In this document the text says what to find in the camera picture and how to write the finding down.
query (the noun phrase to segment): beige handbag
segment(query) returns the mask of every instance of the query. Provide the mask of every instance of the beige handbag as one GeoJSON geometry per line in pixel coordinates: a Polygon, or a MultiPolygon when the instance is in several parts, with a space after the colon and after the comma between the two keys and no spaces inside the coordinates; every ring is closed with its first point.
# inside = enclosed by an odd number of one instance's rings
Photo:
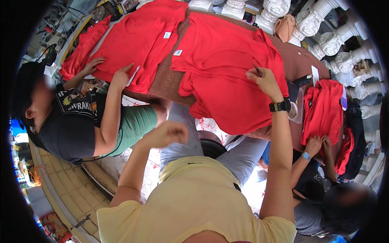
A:
{"type": "Polygon", "coordinates": [[[274,35],[280,38],[283,43],[288,42],[292,37],[294,25],[294,17],[291,14],[287,14],[275,23],[274,35]]]}

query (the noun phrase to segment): folded red t-shirt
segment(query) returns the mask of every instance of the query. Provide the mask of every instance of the folded red t-shirt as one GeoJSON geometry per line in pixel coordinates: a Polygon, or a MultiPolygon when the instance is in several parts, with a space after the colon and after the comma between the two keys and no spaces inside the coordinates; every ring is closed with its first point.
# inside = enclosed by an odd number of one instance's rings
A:
{"type": "Polygon", "coordinates": [[[343,175],[346,172],[346,165],[349,161],[350,153],[354,149],[354,135],[349,127],[344,128],[344,139],[342,143],[342,149],[339,151],[335,161],[335,171],[339,175],[343,175]]]}
{"type": "Polygon", "coordinates": [[[270,125],[270,99],[245,73],[269,68],[280,90],[288,96],[284,64],[268,36],[244,29],[215,16],[191,13],[190,26],[173,55],[172,70],[186,72],[179,93],[193,94],[190,113],[213,118],[226,133],[236,135],[270,125]]]}
{"type": "Polygon", "coordinates": [[[146,94],[158,64],[169,54],[178,39],[177,26],[185,20],[188,4],[175,0],[154,0],[115,24],[98,51],[88,60],[104,56],[93,76],[111,82],[115,72],[131,63],[130,76],[140,66],[127,90],[146,94]]]}
{"type": "MultiPolygon", "coordinates": [[[[343,85],[334,80],[323,79],[310,87],[304,94],[304,127],[301,145],[307,145],[313,136],[327,135],[332,144],[339,140],[339,129],[343,124],[343,110],[339,99],[343,94],[343,85]]],[[[325,159],[323,148],[320,155],[325,159]]]]}
{"type": "Polygon", "coordinates": [[[94,24],[92,27],[89,27],[86,33],[79,35],[77,48],[70,57],[62,63],[61,70],[58,71],[63,76],[64,80],[70,80],[84,69],[95,45],[107,31],[110,20],[111,15],[94,24]]]}

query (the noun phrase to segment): gray pants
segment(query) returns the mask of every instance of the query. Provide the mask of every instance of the gray pants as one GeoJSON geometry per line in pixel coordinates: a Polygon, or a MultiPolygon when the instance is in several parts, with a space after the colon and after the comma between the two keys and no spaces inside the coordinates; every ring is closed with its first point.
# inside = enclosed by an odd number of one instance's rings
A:
{"type": "MultiPolygon", "coordinates": [[[[187,144],[172,143],[161,149],[160,171],[169,162],[176,159],[204,156],[195,119],[189,114],[189,108],[172,102],[168,120],[184,123],[189,130],[189,140],[187,144]]],[[[216,160],[229,169],[243,186],[249,179],[267,144],[266,140],[245,137],[240,144],[223,153],[216,160]]]]}

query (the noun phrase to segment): white ornate baluster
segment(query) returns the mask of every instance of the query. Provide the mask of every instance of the white ornate baluster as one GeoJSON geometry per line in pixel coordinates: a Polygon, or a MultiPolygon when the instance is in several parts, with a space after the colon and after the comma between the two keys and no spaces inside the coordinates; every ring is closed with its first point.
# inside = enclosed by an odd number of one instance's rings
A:
{"type": "Polygon", "coordinates": [[[362,83],[360,85],[357,85],[356,87],[347,87],[346,93],[350,98],[352,99],[359,99],[363,100],[366,98],[366,96],[374,93],[385,93],[385,87],[384,84],[380,81],[377,81],[375,83],[369,83],[365,84],[362,83]]]}
{"type": "Polygon", "coordinates": [[[294,32],[288,42],[301,46],[301,41],[305,37],[315,35],[327,14],[337,7],[341,7],[345,11],[349,8],[343,0],[318,0],[311,9],[297,14],[294,32]]]}
{"type": "Polygon", "coordinates": [[[369,118],[373,115],[379,115],[381,112],[381,105],[382,103],[378,105],[360,105],[362,119],[369,118]]]}
{"type": "Polygon", "coordinates": [[[284,17],[291,6],[291,0],[265,0],[263,11],[257,14],[255,23],[263,31],[273,34],[274,24],[280,17],[284,17]]]}
{"type": "Polygon", "coordinates": [[[373,44],[369,40],[365,41],[360,48],[354,51],[338,53],[334,61],[327,62],[322,60],[322,62],[333,73],[348,73],[358,62],[364,59],[371,59],[373,63],[378,62],[373,44]]]}
{"type": "Polygon", "coordinates": [[[375,143],[376,147],[381,147],[380,130],[376,130],[375,132],[365,132],[365,140],[366,142],[375,143]]]}
{"type": "Polygon", "coordinates": [[[244,16],[244,5],[247,0],[227,0],[221,11],[221,15],[242,20],[244,16]]]}
{"type": "Polygon", "coordinates": [[[188,4],[189,9],[211,12],[214,5],[211,0],[191,0],[188,4]]]}
{"type": "Polygon", "coordinates": [[[384,80],[384,74],[382,73],[381,67],[378,63],[371,65],[368,73],[363,73],[360,76],[354,77],[353,84],[358,85],[371,77],[376,77],[381,82],[384,80]]]}
{"type": "Polygon", "coordinates": [[[365,171],[370,171],[374,163],[377,161],[378,155],[370,154],[363,158],[362,167],[365,171]]]}
{"type": "Polygon", "coordinates": [[[139,4],[137,6],[137,9],[139,9],[141,6],[145,5],[146,3],[152,2],[154,0],[138,0],[139,4]]]}
{"type": "Polygon", "coordinates": [[[359,21],[354,17],[349,16],[347,22],[333,32],[327,32],[320,36],[320,39],[313,47],[308,47],[308,50],[319,60],[325,55],[333,56],[338,53],[341,45],[352,36],[360,35],[363,40],[367,39],[367,34],[361,27],[359,21]]]}

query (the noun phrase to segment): hand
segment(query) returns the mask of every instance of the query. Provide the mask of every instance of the hand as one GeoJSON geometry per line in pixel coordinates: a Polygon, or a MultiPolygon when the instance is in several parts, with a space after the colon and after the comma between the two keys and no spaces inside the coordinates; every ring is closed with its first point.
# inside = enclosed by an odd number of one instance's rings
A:
{"type": "Polygon", "coordinates": [[[319,136],[313,136],[309,139],[305,151],[309,157],[313,158],[321,148],[322,139],[319,136]]]}
{"type": "Polygon", "coordinates": [[[111,85],[109,87],[118,88],[118,90],[122,92],[130,80],[130,76],[127,73],[133,66],[134,64],[132,63],[120,68],[112,77],[111,85]]]}
{"type": "Polygon", "coordinates": [[[258,69],[262,73],[262,78],[257,76],[258,73],[255,68],[253,68],[247,71],[247,79],[255,81],[262,92],[267,94],[273,103],[283,102],[284,97],[282,96],[280,87],[275,80],[273,72],[268,68],[258,67],[258,69]]]}
{"type": "Polygon", "coordinates": [[[166,121],[146,134],[138,143],[148,149],[163,148],[171,143],[187,143],[188,139],[189,132],[185,124],[166,121]]]}
{"type": "Polygon", "coordinates": [[[322,138],[323,140],[323,149],[326,154],[332,154],[332,142],[331,139],[325,135],[322,138]]]}
{"type": "Polygon", "coordinates": [[[93,59],[90,63],[88,63],[84,69],[82,70],[84,76],[88,76],[89,74],[92,74],[94,73],[97,68],[95,68],[95,66],[97,64],[100,64],[100,63],[103,63],[105,61],[105,58],[102,56],[100,58],[95,58],[93,59]]]}

